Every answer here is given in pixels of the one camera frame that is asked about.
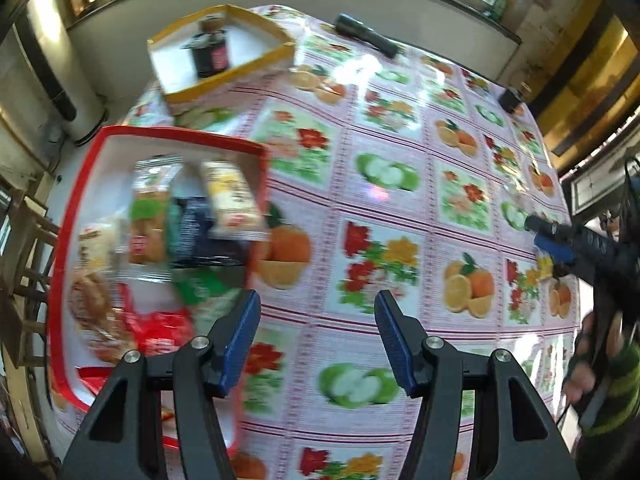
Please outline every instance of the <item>wall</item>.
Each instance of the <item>wall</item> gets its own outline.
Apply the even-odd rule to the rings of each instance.
[[[516,31],[522,44],[500,82],[517,86],[541,70],[581,3],[582,0],[536,0]]]
[[[516,49],[498,30],[439,0],[123,0],[87,16],[69,36],[95,89],[112,101],[132,100],[152,76],[147,38],[181,16],[224,3],[282,4],[328,22],[346,12],[491,78]]]
[[[0,120],[0,174],[12,185],[25,188],[32,174],[42,172],[28,151],[48,164],[47,125],[54,110],[24,60],[13,30],[0,43],[0,108],[19,139]]]

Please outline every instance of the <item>hand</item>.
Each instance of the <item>hand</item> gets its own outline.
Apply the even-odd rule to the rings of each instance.
[[[585,355],[589,352],[589,337],[593,329],[593,312],[587,314],[584,320],[582,320],[582,334],[585,336],[580,339],[575,354]],[[611,323],[611,329],[609,335],[607,335],[607,357],[609,359],[615,357],[623,349],[625,340],[622,335],[622,313],[617,313],[613,322]],[[571,373],[571,377],[562,387],[562,391],[566,395],[567,400],[571,404],[578,402],[584,394],[588,394],[593,390],[596,377],[591,370],[589,364],[585,361],[578,362],[575,365],[574,371]]]

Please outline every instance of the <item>red-rimmed box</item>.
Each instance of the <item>red-rimmed box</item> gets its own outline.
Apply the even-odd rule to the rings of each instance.
[[[261,144],[163,126],[109,126],[98,133],[79,171],[60,226],[47,311],[51,382],[62,397],[82,412],[89,409],[94,396],[80,380],[78,368],[106,364],[82,342],[75,321],[65,307],[71,285],[69,277],[78,262],[78,233],[86,224],[128,207],[135,163],[165,154],[181,155],[185,161],[195,163],[220,156],[235,157],[260,208],[264,209],[266,203],[268,155]],[[247,276],[253,264],[251,258]],[[229,455],[238,448],[240,402],[236,389],[230,401],[222,401],[218,410],[222,411],[218,416]],[[174,436],[165,435],[164,444],[177,447],[178,441]]]

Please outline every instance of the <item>plastic tablecloth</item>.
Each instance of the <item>plastic tablecloth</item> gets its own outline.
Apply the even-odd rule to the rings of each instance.
[[[126,124],[177,124],[267,143],[271,241],[249,277],[262,320],[244,370],[241,476],[398,476],[420,400],[393,379],[372,310],[401,309],[457,348],[513,352],[552,414],[578,326],[572,277],[539,279],[526,213],[569,215],[526,106],[402,45],[394,60],[289,7],[254,9],[297,40],[296,67],[169,115],[157,84]],[[466,478],[465,392],[454,478]],[[167,451],[172,478],[178,453]]]

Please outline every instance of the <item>screw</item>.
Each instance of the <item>screw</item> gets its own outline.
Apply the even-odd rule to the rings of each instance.
[[[196,350],[202,350],[209,346],[209,338],[204,335],[199,335],[198,337],[194,337],[191,340],[191,346],[193,346]]]
[[[495,358],[498,359],[498,361],[502,361],[503,363],[508,363],[509,361],[511,361],[511,352],[505,350],[504,348],[498,348],[495,351]]]
[[[427,338],[427,346],[433,349],[442,348],[444,341],[436,335],[431,335]]]
[[[124,354],[124,360],[127,363],[136,363],[140,360],[140,356],[142,354],[138,350],[129,350],[126,354]]]

